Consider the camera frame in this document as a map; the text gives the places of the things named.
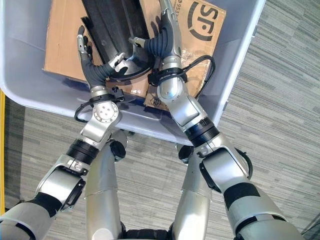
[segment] cable clip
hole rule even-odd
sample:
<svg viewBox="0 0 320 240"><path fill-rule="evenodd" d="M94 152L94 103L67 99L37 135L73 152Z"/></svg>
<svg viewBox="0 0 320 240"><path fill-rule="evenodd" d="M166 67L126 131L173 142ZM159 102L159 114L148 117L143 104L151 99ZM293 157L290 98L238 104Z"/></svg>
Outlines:
<svg viewBox="0 0 320 240"><path fill-rule="evenodd" d="M158 87L163 81L167 80L168 77L174 78L175 75L181 77L185 83L187 82L187 74L181 68L172 67L162 71L159 71L158 68L152 69L152 72L148 74L148 83L151 86Z"/></svg>

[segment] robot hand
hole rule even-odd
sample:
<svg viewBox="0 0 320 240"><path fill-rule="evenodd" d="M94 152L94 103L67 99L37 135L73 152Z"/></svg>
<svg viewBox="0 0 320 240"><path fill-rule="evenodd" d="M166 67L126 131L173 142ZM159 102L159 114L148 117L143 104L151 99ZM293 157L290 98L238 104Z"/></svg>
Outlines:
<svg viewBox="0 0 320 240"><path fill-rule="evenodd" d="M85 27L80 26L76 37L83 74L90 89L95 86L105 86L106 78L115 72L115 67L125 58L125 53L119 53L106 64L94 65L92 63L92 48L87 46L88 38L84 36L84 32Z"/></svg>
<svg viewBox="0 0 320 240"><path fill-rule="evenodd" d="M161 25L159 35L152 39L130 37L129 42L163 60L162 69L181 69L181 32L170 0L160 0Z"/></svg>

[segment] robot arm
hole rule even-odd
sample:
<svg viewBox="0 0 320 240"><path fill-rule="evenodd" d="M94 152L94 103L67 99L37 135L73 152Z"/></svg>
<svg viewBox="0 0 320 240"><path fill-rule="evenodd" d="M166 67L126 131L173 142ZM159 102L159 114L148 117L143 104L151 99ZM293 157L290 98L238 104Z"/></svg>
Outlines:
<svg viewBox="0 0 320 240"><path fill-rule="evenodd" d="M177 17L170 0L160 0L160 5L161 33L150 40L132 37L129 41L162 59L161 73L165 74L158 81L157 95L202 158L199 167L206 183L223 194L235 240L302 240L273 201L250 182L247 163L189 95L178 74L182 66Z"/></svg>
<svg viewBox="0 0 320 240"><path fill-rule="evenodd" d="M124 59L121 53L103 66L94 66L87 52L83 28L77 36L82 69L90 85L92 118L82 129L66 154L59 157L39 183L34 198L22 202L0 217L2 240L41 240L59 211L71 209L86 184L98 152L111 137L111 128L120 119L115 97L105 86L105 78Z"/></svg>

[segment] black curved object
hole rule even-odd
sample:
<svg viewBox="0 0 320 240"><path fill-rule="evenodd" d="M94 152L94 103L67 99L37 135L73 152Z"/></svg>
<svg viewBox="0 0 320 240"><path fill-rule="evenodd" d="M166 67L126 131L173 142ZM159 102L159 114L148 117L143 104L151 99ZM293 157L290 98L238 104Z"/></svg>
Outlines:
<svg viewBox="0 0 320 240"><path fill-rule="evenodd" d="M88 17L82 21L105 64L118 53L125 53L110 80L137 78L154 65L155 57L129 43L130 36L148 39L149 34L139 0L82 0Z"/></svg>

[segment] robotic arm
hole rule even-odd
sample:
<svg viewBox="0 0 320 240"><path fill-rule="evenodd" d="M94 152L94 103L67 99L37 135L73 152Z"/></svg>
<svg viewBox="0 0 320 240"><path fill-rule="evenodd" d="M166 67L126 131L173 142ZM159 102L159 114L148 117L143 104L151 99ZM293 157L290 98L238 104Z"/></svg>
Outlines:
<svg viewBox="0 0 320 240"><path fill-rule="evenodd" d="M91 62L83 33L82 26L77 43L82 69L90 85L92 118L67 153L59 157L41 180L34 198L17 204L0 217L2 240L41 240L45 237L59 211L71 209L76 204L86 184L84 176L99 151L110 140L111 128L120 119L114 102L121 92L118 89L109 92L105 78L124 59L124 53L117 55L108 64L95 66Z"/></svg>
<svg viewBox="0 0 320 240"><path fill-rule="evenodd" d="M273 201L250 180L249 167L230 141L217 130L198 101L191 97L179 75L181 32L170 0L160 0L162 30L153 39L132 37L129 41L162 59L157 95L201 158L199 168L207 185L224 196L235 240L302 240ZM177 216L175 239L183 239Z"/></svg>
<svg viewBox="0 0 320 240"><path fill-rule="evenodd" d="M234 240L302 240L297 229L287 222L273 201L250 182L251 167L218 131L198 101L189 95L185 85L187 76L181 64L182 43L177 17L170 0L159 1L162 21L160 34L153 39L131 37L129 41L161 58L161 66L149 76L149 82L157 86L158 97L167 105L172 118L193 144L193 149L187 148L187 155L180 156L179 153L179 157L188 162L183 193L169 232L159 232L165 235L162 239L204 240L211 193L215 190L224 196ZM0 217L3 240L43 239L58 212L75 205L86 184L83 178L89 171L93 173L91 176L89 174L86 187L87 201L90 202L87 204L89 238L116 239L124 231L117 206L114 170L114 161L118 155L109 151L111 143L109 146L106 144L112 141L111 128L120 119L115 102L123 95L117 88L109 92L105 86L105 78L124 59L124 53L105 65L95 66L91 62L90 48L87 47L88 39L83 33L84 27L81 27L77 44L92 98L79 109L92 105L92 118L67 153L60 156L41 180L34 198L14 206ZM121 142L116 145L116 152L124 150ZM107 156L108 161L97 157L92 164L99 151L114 156ZM100 205L107 205L104 208L106 211L102 211ZM153 236L156 232L145 230ZM124 237L132 236L128 232ZM139 231L137 234L135 231L130 233L135 236L140 234Z"/></svg>

